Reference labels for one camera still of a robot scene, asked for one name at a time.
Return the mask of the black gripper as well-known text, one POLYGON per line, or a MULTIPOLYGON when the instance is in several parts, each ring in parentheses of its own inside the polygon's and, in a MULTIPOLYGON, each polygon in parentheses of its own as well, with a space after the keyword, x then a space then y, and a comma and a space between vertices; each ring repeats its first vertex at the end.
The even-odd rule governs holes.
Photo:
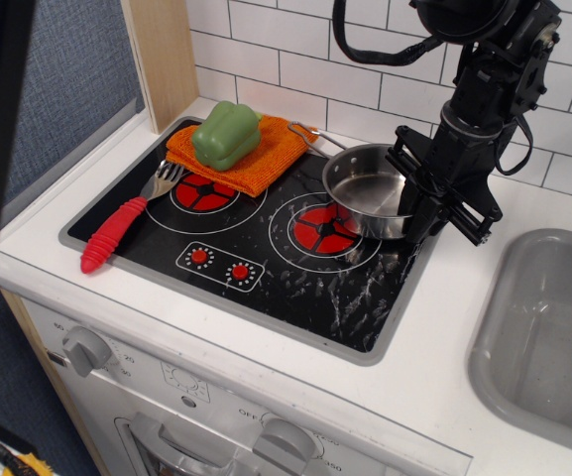
POLYGON ((493 143, 473 141, 441 124, 432 139, 407 126, 396 129, 388 161, 405 177, 399 215, 411 216, 404 238, 421 243, 448 223, 471 243, 485 243, 503 217, 488 187, 493 143))

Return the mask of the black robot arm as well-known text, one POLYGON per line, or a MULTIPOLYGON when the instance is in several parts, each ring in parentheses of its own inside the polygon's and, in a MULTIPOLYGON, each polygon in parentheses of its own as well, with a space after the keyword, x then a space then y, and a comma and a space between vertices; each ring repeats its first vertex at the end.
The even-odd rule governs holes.
POLYGON ((387 160, 404 177, 402 233, 420 243, 451 223, 479 245, 503 217, 489 175, 512 176, 529 161, 506 168, 502 156, 516 130, 533 138, 524 115, 547 91, 544 73, 559 41, 560 10, 551 1, 418 1, 415 7, 436 39, 463 50, 435 135, 400 126, 388 148, 387 160))

